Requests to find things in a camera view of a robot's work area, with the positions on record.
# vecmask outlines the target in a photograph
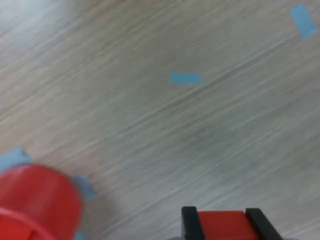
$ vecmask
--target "red object in black holder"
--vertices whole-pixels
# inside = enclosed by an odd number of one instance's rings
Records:
[[[181,210],[184,240],[283,240],[259,208],[243,211]]]

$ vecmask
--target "wooden floor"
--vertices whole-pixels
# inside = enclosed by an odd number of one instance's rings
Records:
[[[185,205],[259,207],[318,240],[320,35],[301,38],[299,3],[2,1],[0,154],[87,176],[88,240],[179,236]]]

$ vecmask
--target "red plastic object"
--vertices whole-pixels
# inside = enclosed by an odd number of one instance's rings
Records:
[[[73,240],[83,203],[68,177],[40,165],[0,175],[0,239]]]
[[[206,240],[259,240],[243,211],[198,212]]]

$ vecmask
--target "red cylinder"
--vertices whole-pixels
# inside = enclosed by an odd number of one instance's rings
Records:
[[[71,180],[40,165],[0,175],[0,239],[73,240],[83,203]]]

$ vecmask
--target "wood grain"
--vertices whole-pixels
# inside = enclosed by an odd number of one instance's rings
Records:
[[[0,153],[88,176],[91,240],[178,236],[184,205],[260,207],[319,239],[320,43],[290,17],[300,2],[1,2]]]

